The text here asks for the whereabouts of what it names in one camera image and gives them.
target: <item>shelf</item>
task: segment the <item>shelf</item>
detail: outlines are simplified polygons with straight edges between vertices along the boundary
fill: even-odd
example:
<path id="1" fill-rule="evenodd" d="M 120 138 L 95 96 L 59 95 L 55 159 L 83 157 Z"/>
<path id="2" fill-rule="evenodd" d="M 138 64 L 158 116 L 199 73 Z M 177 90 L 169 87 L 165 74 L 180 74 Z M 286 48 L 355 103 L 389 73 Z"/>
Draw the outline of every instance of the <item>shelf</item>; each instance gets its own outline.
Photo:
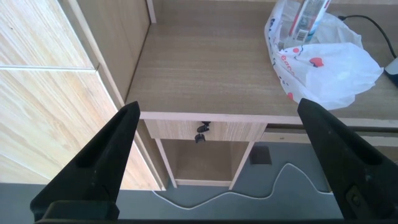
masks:
<path id="1" fill-rule="evenodd" d="M 171 177 L 177 185 L 229 187 L 248 149 L 248 142 L 161 140 Z"/>
<path id="2" fill-rule="evenodd" d="M 196 114 L 206 113 L 268 116 L 274 122 L 288 117 L 300 122 L 298 104 L 284 93 L 264 39 L 273 6 L 269 2 L 164 1 L 158 24 L 149 29 L 127 102 L 140 103 L 143 119 L 171 119 L 166 117 L 170 113 L 192 113 L 189 119 L 199 119 Z M 329 11 L 372 17 L 398 46 L 397 5 L 332 4 Z M 369 21 L 352 18 L 346 23 L 363 35 L 365 49 L 381 66 L 392 61 L 385 40 Z M 332 113 L 356 119 L 353 124 L 358 126 L 377 126 L 361 120 L 372 119 L 387 120 L 396 128 L 396 111 L 398 89 L 382 75 L 351 106 Z"/>

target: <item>drawer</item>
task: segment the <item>drawer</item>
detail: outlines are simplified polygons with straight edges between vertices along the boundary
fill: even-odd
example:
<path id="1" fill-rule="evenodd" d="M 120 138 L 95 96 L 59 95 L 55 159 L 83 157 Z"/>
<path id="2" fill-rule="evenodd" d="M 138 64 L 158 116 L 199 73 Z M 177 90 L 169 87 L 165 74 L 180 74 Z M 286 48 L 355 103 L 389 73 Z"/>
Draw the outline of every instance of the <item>drawer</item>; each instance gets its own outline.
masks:
<path id="1" fill-rule="evenodd" d="M 154 139 L 194 140 L 201 121 L 145 120 L 150 136 Z M 266 123 L 241 123 L 213 121 L 209 131 L 204 132 L 209 141 L 257 141 L 266 128 Z"/>

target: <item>white plastic bag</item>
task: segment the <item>white plastic bag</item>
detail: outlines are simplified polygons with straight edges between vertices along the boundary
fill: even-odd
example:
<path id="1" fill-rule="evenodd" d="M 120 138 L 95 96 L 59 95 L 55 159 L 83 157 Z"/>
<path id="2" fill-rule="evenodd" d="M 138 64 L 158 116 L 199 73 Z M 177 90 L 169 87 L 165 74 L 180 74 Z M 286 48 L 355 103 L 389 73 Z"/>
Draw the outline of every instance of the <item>white plastic bag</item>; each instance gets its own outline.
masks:
<path id="1" fill-rule="evenodd" d="M 306 98 L 327 110 L 349 106 L 374 86 L 383 68 L 363 49 L 361 36 L 328 13 L 310 44 L 280 50 L 298 8 L 295 1 L 279 0 L 264 29 L 280 84 L 297 103 Z"/>

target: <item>black drawer knob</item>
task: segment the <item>black drawer knob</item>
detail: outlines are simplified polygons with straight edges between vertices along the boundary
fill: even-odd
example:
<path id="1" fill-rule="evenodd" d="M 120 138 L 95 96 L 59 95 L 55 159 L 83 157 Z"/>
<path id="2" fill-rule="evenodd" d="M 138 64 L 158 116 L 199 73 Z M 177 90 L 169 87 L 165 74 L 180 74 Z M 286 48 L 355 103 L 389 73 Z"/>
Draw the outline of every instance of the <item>black drawer knob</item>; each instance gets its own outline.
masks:
<path id="1" fill-rule="evenodd" d="M 197 132 L 198 132 L 198 133 L 204 133 L 204 132 L 210 130 L 209 125 L 210 125 L 211 121 L 202 121 L 202 123 L 203 123 L 203 125 L 200 126 L 200 127 L 197 129 Z"/>
<path id="2" fill-rule="evenodd" d="M 205 135 L 204 134 L 197 134 L 195 136 L 195 142 L 202 142 L 202 141 L 206 141 Z"/>
<path id="3" fill-rule="evenodd" d="M 207 131 L 210 130 L 209 125 L 210 125 L 211 121 L 202 121 L 202 123 L 203 123 L 203 125 L 200 126 L 200 127 L 197 129 L 197 132 L 198 132 L 199 134 L 197 134 L 197 135 L 195 136 L 195 142 L 196 142 L 196 143 L 202 142 L 202 141 L 206 141 L 205 135 L 202 134 L 202 133 L 205 133 L 205 132 L 207 132 Z"/>

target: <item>toothpaste box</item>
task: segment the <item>toothpaste box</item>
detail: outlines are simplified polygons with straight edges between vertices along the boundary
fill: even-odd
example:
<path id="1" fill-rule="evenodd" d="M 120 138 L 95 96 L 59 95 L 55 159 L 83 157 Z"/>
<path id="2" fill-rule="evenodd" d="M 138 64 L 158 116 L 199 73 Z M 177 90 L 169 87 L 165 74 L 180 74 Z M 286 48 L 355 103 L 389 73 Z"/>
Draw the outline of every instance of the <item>toothpaste box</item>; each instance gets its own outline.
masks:
<path id="1" fill-rule="evenodd" d="M 295 16 L 285 48 L 307 44 L 328 9 L 331 0 L 304 0 Z"/>

